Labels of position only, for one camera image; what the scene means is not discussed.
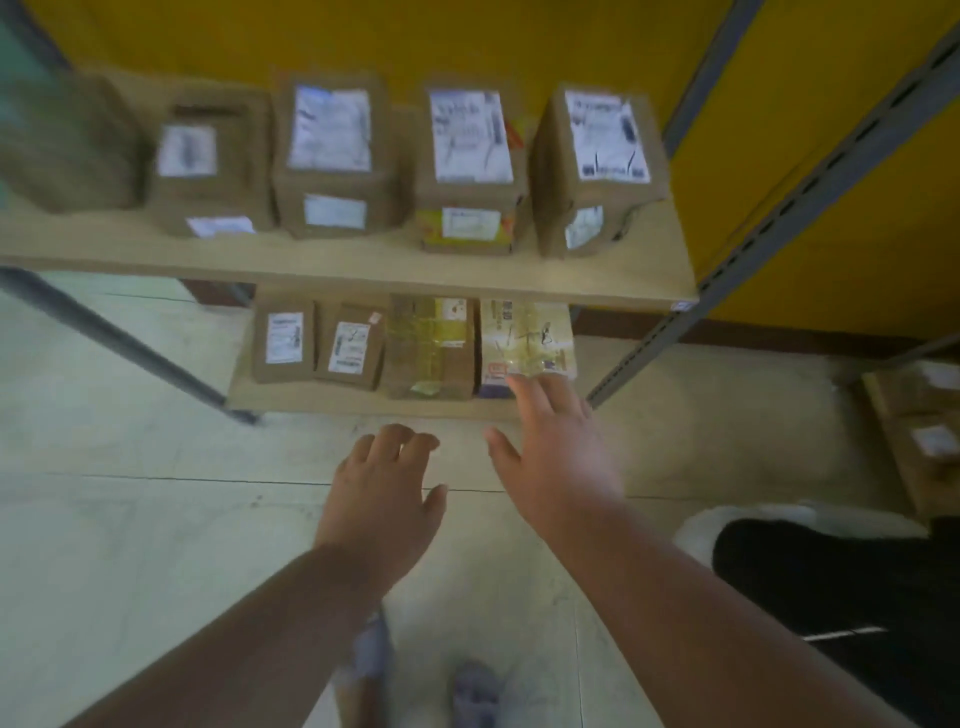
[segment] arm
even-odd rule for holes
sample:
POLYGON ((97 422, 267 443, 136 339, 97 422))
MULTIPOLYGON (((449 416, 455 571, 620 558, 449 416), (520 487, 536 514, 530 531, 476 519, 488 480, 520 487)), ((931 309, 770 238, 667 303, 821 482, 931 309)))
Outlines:
POLYGON ((631 513, 589 406, 563 377, 517 377, 511 388, 523 453, 488 430, 497 474, 607 625, 664 725, 912 725, 631 513))
POLYGON ((312 550, 68 728, 300 728, 354 636, 440 526, 445 488, 426 500, 420 489, 438 444, 402 425, 357 441, 334 475, 312 550))

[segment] lower shelf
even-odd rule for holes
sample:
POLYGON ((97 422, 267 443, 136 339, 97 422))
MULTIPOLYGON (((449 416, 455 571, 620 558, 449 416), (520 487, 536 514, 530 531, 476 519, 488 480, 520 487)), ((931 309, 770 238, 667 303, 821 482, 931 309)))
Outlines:
POLYGON ((382 415, 448 420, 515 420, 513 400, 391 400, 380 392, 321 381, 258 384, 252 375, 252 326, 233 370, 227 406, 251 412, 314 412, 325 415, 382 415))
POLYGON ((909 434, 903 427, 897 427, 894 417, 887 406, 887 375, 884 372, 872 372, 864 375, 863 386, 873 405, 876 416, 883 428, 887 445, 893 453, 897 470, 906 486, 907 494, 913 501, 917 514, 925 519, 934 516, 960 515, 960 489, 931 477, 923 463, 920 453, 910 446, 906 438, 909 434))

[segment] brown box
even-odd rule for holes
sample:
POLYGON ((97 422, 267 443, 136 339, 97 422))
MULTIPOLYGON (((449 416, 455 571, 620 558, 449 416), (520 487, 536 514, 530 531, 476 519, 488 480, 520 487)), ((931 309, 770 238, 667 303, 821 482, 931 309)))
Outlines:
POLYGON ((63 73, 0 85, 0 178, 47 212, 133 207, 149 144, 116 88, 63 73))
POLYGON ((274 107, 273 179, 282 227, 297 238, 329 238, 402 222, 393 110, 378 74, 290 76, 276 90, 274 107), (318 109, 329 109, 328 115, 318 109))
POLYGON ((928 475, 940 477, 947 466, 960 465, 960 415, 911 415, 899 418, 898 426, 928 475))
POLYGON ((376 389, 387 331, 383 309, 343 303, 335 316, 321 318, 323 333, 314 377, 376 389))
POLYGON ((476 388, 475 318, 476 301, 391 296, 382 377, 387 396, 469 400, 476 388))
POLYGON ((650 102, 561 85, 540 121, 530 178, 542 255, 593 255, 620 240, 641 206, 670 196, 650 102))
POLYGON ((316 305, 309 299, 257 301, 253 379, 260 384, 310 381, 316 356, 316 305))
POLYGON ((529 191, 518 94, 502 82, 447 79, 428 84, 422 103, 414 205, 423 248, 510 253, 529 191))
POLYGON ((190 85, 160 130, 147 209, 179 237, 270 230, 269 165, 269 95, 190 85))
POLYGON ((925 360, 876 372, 876 377, 883 383, 891 415, 960 410, 960 365, 925 360))

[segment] wooden shelf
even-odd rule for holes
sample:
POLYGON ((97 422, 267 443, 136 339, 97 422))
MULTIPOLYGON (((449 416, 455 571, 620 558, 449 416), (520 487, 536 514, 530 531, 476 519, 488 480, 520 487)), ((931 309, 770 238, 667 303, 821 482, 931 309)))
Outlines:
POLYGON ((863 386, 917 514, 925 519, 960 515, 960 489, 930 476, 923 465, 920 451, 910 444, 906 428, 898 426, 896 418, 891 415, 887 406, 887 392, 890 391, 888 376, 885 372, 864 375, 863 386))
POLYGON ((328 290, 520 298, 663 311, 697 289, 672 202, 653 203, 600 255, 544 259, 532 227, 513 255, 431 254, 412 225, 389 234, 294 240, 284 231, 207 239, 156 230, 139 210, 0 212, 0 264, 138 276, 308 284, 328 290))
MULTIPOLYGON (((321 320, 343 301, 359 305, 386 306, 385 294, 338 296, 309 287, 264 285, 257 289, 259 300, 273 295, 302 295, 317 302, 321 320)), ((448 420, 503 421, 517 419, 513 400, 391 400, 382 392, 323 381, 259 384, 252 374, 252 323, 247 327, 243 345, 233 369, 227 393, 227 405, 252 412, 313 412, 325 415, 383 415, 389 417, 444 418, 448 420)))

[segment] upper shelf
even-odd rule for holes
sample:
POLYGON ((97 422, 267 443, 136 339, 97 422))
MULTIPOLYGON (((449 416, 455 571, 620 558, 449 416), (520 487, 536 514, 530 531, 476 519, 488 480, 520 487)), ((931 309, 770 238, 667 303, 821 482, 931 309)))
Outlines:
POLYGON ((283 231, 183 239, 156 230, 136 210, 49 215, 20 204, 0 212, 0 264, 638 310, 697 299, 671 202, 644 207, 609 250, 567 260, 541 258, 532 231, 513 255, 445 255, 421 250, 410 226, 337 240, 294 240, 283 231))

